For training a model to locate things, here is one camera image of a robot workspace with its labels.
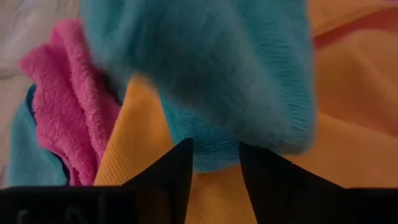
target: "fabric fold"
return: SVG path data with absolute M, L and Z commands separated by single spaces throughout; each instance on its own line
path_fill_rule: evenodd
M 92 185 L 119 106 L 91 64 L 80 22 L 59 22 L 51 41 L 19 64 L 37 85 L 33 108 L 40 146 L 63 159 L 71 185 Z
M 331 14 L 340 16 L 332 10 L 336 9 L 333 7 L 336 1 L 314 0 L 310 4 L 316 2 L 329 6 L 326 8 L 331 10 Z M 342 5 L 352 4 L 338 2 Z M 373 14 L 374 11 L 367 11 L 369 2 L 356 1 L 355 11 L 364 10 L 366 13 L 363 16 Z M 385 6 L 386 1 L 373 3 L 377 9 L 384 9 L 377 5 Z M 398 187 L 397 119 L 394 116 L 398 108 L 396 15 L 390 14 L 391 20 L 388 21 L 372 21 L 372 27 L 348 29 L 335 37 L 336 41 L 327 42 L 317 49 L 315 80 L 320 109 L 315 144 L 308 153 L 289 156 L 287 159 L 342 187 Z M 319 22 L 334 23 L 333 15 L 328 17 L 325 13 L 325 18 L 330 20 Z M 317 22 L 316 17 L 312 19 L 313 24 Z M 352 17 L 343 23 L 356 19 L 358 17 Z M 336 23 L 333 29 L 341 25 Z M 331 33 L 323 30 L 321 34 L 327 36 Z M 163 102 L 156 97 L 148 81 L 136 78 L 133 77 L 129 84 L 120 120 L 109 140 L 95 185 L 123 184 L 172 147 L 172 140 L 168 139 L 171 138 L 170 131 L 167 129 L 170 123 L 167 124 L 162 113 Z M 144 106 L 144 101 L 136 101 L 137 95 L 145 99 L 145 105 L 150 106 Z M 124 121 L 131 119 L 134 114 L 141 114 L 145 117 L 143 120 L 156 122 L 147 122 L 146 129 L 138 128 L 135 132 L 122 131 L 121 127 L 126 128 Z M 152 139 L 150 136 L 154 130 L 156 137 Z M 155 145 L 152 140 L 162 142 L 164 147 Z M 256 222 L 239 166 L 193 175 L 186 222 Z

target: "pink towel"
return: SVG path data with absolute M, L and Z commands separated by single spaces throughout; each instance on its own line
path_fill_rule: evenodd
M 33 108 L 40 146 L 63 159 L 70 185 L 92 185 L 120 106 L 91 64 L 80 22 L 59 22 L 50 43 L 19 64 L 37 85 Z

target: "yellow fabric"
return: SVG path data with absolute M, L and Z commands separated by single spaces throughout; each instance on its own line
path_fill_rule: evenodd
M 314 35 L 324 35 L 395 6 L 382 0 L 312 0 L 309 13 Z M 358 28 L 317 50 L 315 145 L 288 159 L 344 187 L 398 187 L 397 43 L 392 31 Z M 122 184 L 171 147 L 159 97 L 135 75 L 95 185 Z M 239 167 L 194 174 L 187 223 L 255 222 Z

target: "teal towel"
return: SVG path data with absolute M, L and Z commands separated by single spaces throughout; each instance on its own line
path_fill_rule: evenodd
M 135 70 L 157 87 L 196 171 L 238 163 L 237 140 L 311 146 L 316 106 L 305 1 L 82 0 L 91 56 L 123 96 Z
M 68 180 L 62 162 L 36 141 L 36 127 L 31 110 L 32 85 L 19 107 L 11 128 L 10 161 L 6 171 L 6 186 L 65 185 Z

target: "cloth pile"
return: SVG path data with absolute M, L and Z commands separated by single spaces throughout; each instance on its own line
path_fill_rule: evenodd
M 20 61 L 7 185 L 121 185 L 192 138 L 187 223 L 256 222 L 238 141 L 398 187 L 396 24 L 383 0 L 83 0 Z

